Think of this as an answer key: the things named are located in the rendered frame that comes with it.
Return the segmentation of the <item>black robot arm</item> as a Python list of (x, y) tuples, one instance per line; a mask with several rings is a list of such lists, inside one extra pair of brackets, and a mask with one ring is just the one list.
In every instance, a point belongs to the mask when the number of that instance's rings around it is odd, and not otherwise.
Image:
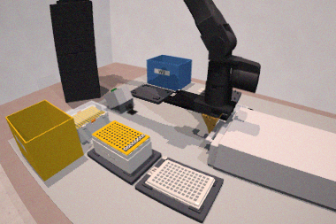
[(191, 12), (209, 52), (208, 60), (211, 62), (208, 64), (206, 84), (213, 84), (213, 88), (216, 89), (218, 86), (229, 84), (226, 104), (231, 101), (233, 88), (256, 93), (261, 65), (232, 55), (237, 38), (217, 6), (212, 0), (183, 1)]

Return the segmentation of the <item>yellow open-top bin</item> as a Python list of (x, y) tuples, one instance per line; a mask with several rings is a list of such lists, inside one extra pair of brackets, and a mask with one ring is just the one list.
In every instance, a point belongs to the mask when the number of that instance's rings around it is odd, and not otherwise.
[(20, 151), (44, 181), (84, 155), (73, 117), (47, 100), (5, 118)]

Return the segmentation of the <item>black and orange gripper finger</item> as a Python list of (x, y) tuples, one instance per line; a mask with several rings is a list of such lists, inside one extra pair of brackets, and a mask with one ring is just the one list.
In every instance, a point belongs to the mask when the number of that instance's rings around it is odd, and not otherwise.
[(210, 133), (210, 116), (202, 113), (202, 118), (207, 126), (207, 129)]
[[(223, 114), (223, 113), (222, 113)], [(221, 114), (221, 115), (222, 115)], [(220, 117), (221, 117), (221, 115), (220, 115)], [(219, 117), (219, 118), (220, 118)], [(216, 126), (216, 124), (217, 124), (217, 122), (218, 122), (218, 120), (219, 120), (219, 118), (214, 118), (214, 117), (211, 117), (210, 116), (210, 132), (213, 130), (213, 128)]]

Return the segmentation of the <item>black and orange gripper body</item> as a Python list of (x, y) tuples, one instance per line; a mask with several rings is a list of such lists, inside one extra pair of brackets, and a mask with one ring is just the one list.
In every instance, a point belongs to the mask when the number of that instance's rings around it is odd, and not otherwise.
[(229, 84), (218, 86), (216, 89), (213, 88), (213, 84), (207, 82), (205, 100), (204, 93), (197, 97), (193, 103), (194, 111), (214, 118), (219, 118), (222, 113), (229, 117), (236, 106), (236, 102), (231, 100), (229, 104), (226, 104), (228, 88)]

